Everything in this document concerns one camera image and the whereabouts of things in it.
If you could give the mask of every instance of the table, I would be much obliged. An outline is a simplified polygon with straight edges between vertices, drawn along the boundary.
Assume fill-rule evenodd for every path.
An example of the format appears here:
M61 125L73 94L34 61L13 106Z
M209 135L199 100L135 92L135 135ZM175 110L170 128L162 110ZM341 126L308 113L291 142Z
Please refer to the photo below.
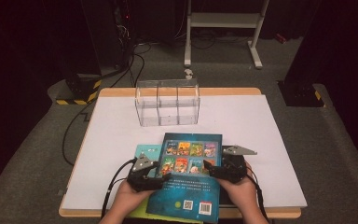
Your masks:
M257 151L246 156L263 190L269 218L297 218L307 206L265 95L256 88L200 88L195 125L141 127L134 88L103 89L89 122L62 199L63 217L99 217L106 189L116 170L134 156L138 144L161 144L165 133L221 133L223 145ZM125 177L124 169L117 179ZM112 189L110 207L118 185ZM241 217L220 208L220 218Z
M263 0L260 13L196 13L191 11L191 0L188 0L185 66L191 65L191 27L226 27L255 29L253 39L248 41L255 68L261 69L263 64L258 56L255 45L260 35L261 27L266 16L269 0Z

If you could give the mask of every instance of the yellow book edge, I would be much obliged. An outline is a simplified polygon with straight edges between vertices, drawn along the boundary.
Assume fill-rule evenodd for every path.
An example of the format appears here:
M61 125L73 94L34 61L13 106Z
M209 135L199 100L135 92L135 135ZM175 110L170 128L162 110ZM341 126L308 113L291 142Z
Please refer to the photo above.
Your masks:
M147 203L149 198L147 197L143 200L139 206L133 210L131 213L127 215L127 217L138 217L138 218L148 218L148 219L159 219L159 220L167 220L167 221L178 221L184 223L203 223L202 221L192 220L192 219L185 219L180 217L165 217L155 214L146 213Z

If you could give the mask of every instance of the colorful illustration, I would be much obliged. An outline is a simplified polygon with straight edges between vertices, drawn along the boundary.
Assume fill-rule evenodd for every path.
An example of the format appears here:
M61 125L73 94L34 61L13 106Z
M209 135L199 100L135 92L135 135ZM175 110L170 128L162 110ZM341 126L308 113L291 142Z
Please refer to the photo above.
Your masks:
M187 159L177 158L174 171L177 173L185 173L187 171Z
M214 157L216 155L216 143L205 143L204 157Z
M192 143L190 148L190 156L202 156L202 150L202 143Z
M165 149L165 154L167 155L176 155L178 150L177 142L168 142L167 148Z
M212 166L215 165L215 162L212 159L206 159L206 161L208 161ZM202 173L206 175L209 174L209 171L204 167L203 162L202 162Z
M165 157L161 164L161 175L166 175L173 171L173 166L175 165L175 158L174 157Z
M200 159L190 159L188 163L188 173L190 174L201 174L202 172L203 160Z
M188 156L189 154L190 154L190 143L189 142L180 142L177 155Z

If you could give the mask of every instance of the yellow and black hazard tape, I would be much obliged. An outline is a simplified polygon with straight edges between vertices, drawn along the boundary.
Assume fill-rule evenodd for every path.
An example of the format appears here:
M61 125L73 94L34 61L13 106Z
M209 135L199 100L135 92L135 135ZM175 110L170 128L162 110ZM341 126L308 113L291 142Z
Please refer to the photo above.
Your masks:
M74 97L74 99L56 99L56 103L58 105L86 105L91 103L96 97L97 97L97 93L98 93L98 89L101 86L101 80L98 80L97 82L95 82L93 89L92 89L92 93L89 95L89 97L86 97L84 99L76 99Z
M323 104L322 107L326 107L326 104L324 103L324 101L322 100L322 96L318 91L315 91L315 96L316 96L316 100L318 100L318 102L320 104Z

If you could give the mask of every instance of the metal stand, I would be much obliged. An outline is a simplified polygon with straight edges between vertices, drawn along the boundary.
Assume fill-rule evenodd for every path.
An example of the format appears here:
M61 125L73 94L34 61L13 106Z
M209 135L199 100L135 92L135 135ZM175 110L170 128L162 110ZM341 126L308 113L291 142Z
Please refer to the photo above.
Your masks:
M260 35L269 0L264 0L260 13L192 13L188 0L185 67L191 66L191 27L254 28L253 40L248 41L249 50L257 69L263 67L255 45Z

